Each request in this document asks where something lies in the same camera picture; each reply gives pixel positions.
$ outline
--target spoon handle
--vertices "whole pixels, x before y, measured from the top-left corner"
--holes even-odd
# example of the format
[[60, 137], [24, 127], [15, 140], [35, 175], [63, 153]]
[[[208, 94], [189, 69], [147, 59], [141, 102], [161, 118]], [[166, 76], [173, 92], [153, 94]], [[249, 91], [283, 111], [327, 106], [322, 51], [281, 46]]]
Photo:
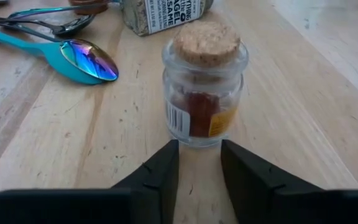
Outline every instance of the spoon handle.
[[60, 42], [61, 41], [60, 39], [49, 37], [48, 35], [42, 34], [40, 32], [37, 32], [37, 31], [35, 31], [33, 29], [30, 29], [30, 28], [28, 28], [26, 26], [22, 26], [20, 24], [0, 23], [0, 26], [7, 27], [9, 29], [18, 30], [18, 31], [21, 31], [21, 32], [25, 32], [26, 34], [34, 35], [36, 37], [40, 37], [40, 38], [43, 38], [45, 40], [49, 40], [49, 41], [52, 41], [52, 42]]
[[95, 3], [95, 4], [89, 4], [89, 5], [83, 5], [83, 6], [68, 6], [68, 7], [53, 7], [53, 8], [45, 8], [45, 9], [29, 9], [21, 12], [14, 12], [8, 18], [23, 18], [27, 16], [33, 16], [33, 15], [39, 15], [39, 14], [45, 14], [45, 13], [52, 13], [52, 12], [62, 12], [62, 11], [70, 11], [70, 10], [76, 10], [76, 9], [89, 9], [92, 7], [99, 7], [107, 2], [116, 2], [117, 0], [107, 0], [102, 3]]
[[40, 49], [39, 44], [26, 42], [24, 40], [20, 40], [18, 38], [12, 37], [10, 35], [4, 34], [0, 32], [0, 43], [8, 44], [13, 47], [17, 47], [18, 49], [21, 49], [25, 52], [28, 52], [30, 54], [34, 55], [40, 55], [42, 54], [42, 50]]
[[6, 18], [0, 17], [0, 24], [1, 24], [1, 23], [11, 23], [11, 22], [14, 22], [14, 23], [20, 22], [20, 23], [38, 24], [38, 25], [40, 25], [40, 26], [48, 27], [48, 28], [51, 29], [51, 30], [53, 30], [53, 29], [61, 29], [61, 28], [62, 28], [61, 26], [55, 26], [55, 25], [48, 24], [48, 23], [43, 22], [43, 21], [38, 21], [38, 20], [16, 19], [16, 18], [6, 19]]

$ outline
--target label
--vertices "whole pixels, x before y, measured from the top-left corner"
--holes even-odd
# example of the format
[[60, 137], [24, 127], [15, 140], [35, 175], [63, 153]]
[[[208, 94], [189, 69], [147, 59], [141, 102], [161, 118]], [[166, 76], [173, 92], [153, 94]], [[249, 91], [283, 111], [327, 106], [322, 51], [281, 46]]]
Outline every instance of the label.
[[169, 101], [165, 100], [165, 113], [169, 129], [181, 136], [187, 137], [190, 134], [190, 115]]
[[155, 33], [200, 17], [201, 0], [145, 0], [149, 32]]
[[214, 114], [211, 118], [211, 124], [209, 126], [209, 136], [215, 137], [224, 133], [229, 128], [236, 111], [237, 107], [233, 107], [227, 111]]

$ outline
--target iridescent spoon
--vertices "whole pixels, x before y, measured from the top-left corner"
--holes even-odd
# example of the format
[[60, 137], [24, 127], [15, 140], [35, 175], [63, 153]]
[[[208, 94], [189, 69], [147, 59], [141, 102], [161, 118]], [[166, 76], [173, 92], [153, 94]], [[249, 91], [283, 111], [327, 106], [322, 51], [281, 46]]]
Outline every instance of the iridescent spoon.
[[115, 81], [119, 77], [117, 65], [112, 58], [98, 46], [86, 40], [60, 40], [41, 34], [20, 24], [0, 24], [0, 26], [16, 29], [60, 44], [60, 53], [74, 66], [88, 75], [104, 81]]
[[71, 22], [68, 22], [63, 25], [53, 25], [46, 23], [44, 21], [40, 21], [37, 19], [6, 19], [0, 17], [0, 23], [6, 23], [6, 22], [20, 22], [20, 23], [31, 23], [31, 24], [37, 24], [40, 26], [48, 27], [53, 35], [60, 36], [60, 37], [68, 37], [73, 36], [78, 31], [84, 29], [87, 25], [89, 25], [92, 20], [95, 18], [95, 15], [88, 15], [88, 16], [82, 16], [79, 19], [75, 19]]
[[40, 44], [25, 42], [0, 32], [0, 42], [33, 55], [44, 54], [51, 67], [76, 82], [94, 85], [118, 77], [118, 70], [110, 57], [105, 57], [105, 52], [85, 40]]

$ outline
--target yellow label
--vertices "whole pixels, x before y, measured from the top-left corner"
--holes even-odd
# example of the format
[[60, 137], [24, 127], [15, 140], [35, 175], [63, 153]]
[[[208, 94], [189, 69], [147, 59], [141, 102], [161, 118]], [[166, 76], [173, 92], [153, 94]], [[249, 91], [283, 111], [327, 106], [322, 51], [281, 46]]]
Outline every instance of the yellow label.
[[227, 111], [214, 114], [211, 118], [211, 125], [209, 126], [209, 136], [215, 137], [224, 133], [233, 120], [236, 111], [237, 107], [233, 107]]

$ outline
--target red spice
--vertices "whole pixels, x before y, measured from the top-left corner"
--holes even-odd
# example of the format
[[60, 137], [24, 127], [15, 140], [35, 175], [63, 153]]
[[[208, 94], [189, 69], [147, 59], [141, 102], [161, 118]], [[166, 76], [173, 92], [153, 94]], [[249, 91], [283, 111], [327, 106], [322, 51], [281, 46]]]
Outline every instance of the red spice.
[[190, 115], [190, 136], [208, 138], [212, 115], [220, 112], [219, 97], [208, 93], [185, 93], [184, 99], [172, 100]]

